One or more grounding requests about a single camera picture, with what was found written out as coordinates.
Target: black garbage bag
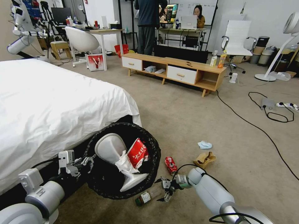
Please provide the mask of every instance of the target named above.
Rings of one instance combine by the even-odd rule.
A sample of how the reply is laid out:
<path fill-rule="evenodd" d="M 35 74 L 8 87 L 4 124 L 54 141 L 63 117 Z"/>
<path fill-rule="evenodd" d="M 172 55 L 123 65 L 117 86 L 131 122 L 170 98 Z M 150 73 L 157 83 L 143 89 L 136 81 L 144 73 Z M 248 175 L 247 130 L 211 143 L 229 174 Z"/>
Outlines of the black garbage bag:
<path fill-rule="evenodd" d="M 89 142 L 84 156 L 93 156 L 94 148 L 98 140 L 109 133 L 116 133 L 123 139 L 127 151 L 137 138 L 147 147 L 149 160 L 143 161 L 142 166 L 138 169 L 140 173 L 149 173 L 147 178 L 133 188 L 120 192 L 123 186 L 125 176 L 118 168 L 96 156 L 92 171 L 87 177 L 88 187 L 94 190 L 98 195 L 109 199 L 127 199 L 139 194 L 150 188 L 154 183 L 159 162 L 161 158 L 161 150 L 156 139 L 144 128 L 127 122 L 113 123 L 98 133 L 96 133 Z"/>

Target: white drawer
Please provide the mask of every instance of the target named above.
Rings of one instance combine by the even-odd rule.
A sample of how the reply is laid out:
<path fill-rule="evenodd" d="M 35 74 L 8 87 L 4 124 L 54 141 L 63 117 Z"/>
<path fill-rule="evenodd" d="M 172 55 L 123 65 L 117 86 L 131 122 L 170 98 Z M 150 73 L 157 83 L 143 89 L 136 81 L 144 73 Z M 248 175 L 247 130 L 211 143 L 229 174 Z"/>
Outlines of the white drawer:
<path fill-rule="evenodd" d="M 178 81 L 194 84 L 196 71 L 168 66 L 167 77 Z"/>
<path fill-rule="evenodd" d="M 142 61 L 141 60 L 134 59 L 134 58 L 126 58 L 124 56 L 122 56 L 121 59 L 122 59 L 123 67 L 142 71 Z"/>

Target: whiteboard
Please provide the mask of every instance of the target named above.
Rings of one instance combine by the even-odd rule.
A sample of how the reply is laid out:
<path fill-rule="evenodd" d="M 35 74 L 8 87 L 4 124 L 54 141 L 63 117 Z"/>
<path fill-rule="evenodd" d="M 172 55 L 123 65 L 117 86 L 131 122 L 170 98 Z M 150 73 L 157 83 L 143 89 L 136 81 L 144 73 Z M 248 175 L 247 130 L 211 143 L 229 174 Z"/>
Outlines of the whiteboard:
<path fill-rule="evenodd" d="M 205 25 L 212 25 L 213 15 L 216 10 L 217 0 L 197 0 L 196 2 L 185 2 L 184 0 L 171 0 L 171 4 L 178 3 L 177 18 L 193 15 L 194 7 L 202 6 L 202 15 L 205 17 Z"/>

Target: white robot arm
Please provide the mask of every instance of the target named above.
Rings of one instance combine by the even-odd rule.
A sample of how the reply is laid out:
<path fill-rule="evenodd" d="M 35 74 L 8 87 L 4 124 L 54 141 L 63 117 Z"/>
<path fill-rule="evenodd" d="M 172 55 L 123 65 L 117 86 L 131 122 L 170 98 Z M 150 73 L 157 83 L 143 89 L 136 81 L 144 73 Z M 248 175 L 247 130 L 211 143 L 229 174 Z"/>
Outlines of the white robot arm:
<path fill-rule="evenodd" d="M 0 224 L 52 224 L 58 217 L 58 206 L 69 187 L 75 184 L 81 173 L 93 167 L 92 157 L 76 159 L 74 151 L 58 154 L 59 176 L 43 183 L 38 169 L 27 169 L 19 174 L 19 180 L 27 192 L 26 203 L 11 205 L 0 211 Z"/>
<path fill-rule="evenodd" d="M 169 201 L 176 189 L 194 187 L 197 195 L 215 215 L 210 219 L 221 217 L 226 224 L 273 224 L 264 214 L 254 207 L 244 207 L 235 204 L 234 197 L 216 179 L 197 167 L 188 176 L 175 175 L 173 180 L 159 179 L 165 189 L 164 198 L 159 201 Z"/>
<path fill-rule="evenodd" d="M 41 28 L 39 28 L 39 30 L 34 28 L 26 5 L 22 0 L 12 0 L 11 16 L 15 24 L 12 32 L 20 38 L 8 45 L 7 50 L 11 54 L 24 56 L 25 53 L 23 53 L 22 50 L 34 41 L 34 37 L 39 36 L 45 38 L 47 34 L 45 30 Z"/>

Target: monitor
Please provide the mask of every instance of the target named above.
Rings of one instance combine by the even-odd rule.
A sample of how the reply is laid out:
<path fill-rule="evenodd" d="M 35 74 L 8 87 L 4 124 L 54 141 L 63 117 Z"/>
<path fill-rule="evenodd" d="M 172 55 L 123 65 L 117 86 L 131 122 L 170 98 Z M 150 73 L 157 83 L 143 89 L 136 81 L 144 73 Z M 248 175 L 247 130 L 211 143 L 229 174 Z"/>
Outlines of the monitor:
<path fill-rule="evenodd" d="M 71 8 L 51 8 L 52 14 L 53 14 L 53 19 L 57 23 L 63 23 L 66 25 L 65 19 L 68 16 L 72 17 L 72 12 Z"/>
<path fill-rule="evenodd" d="M 178 4 L 169 4 L 169 5 L 167 5 L 165 10 L 164 10 L 164 14 L 166 15 L 165 21 L 170 22 L 170 23 L 174 23 L 176 15 L 177 15 L 177 10 L 178 10 Z"/>

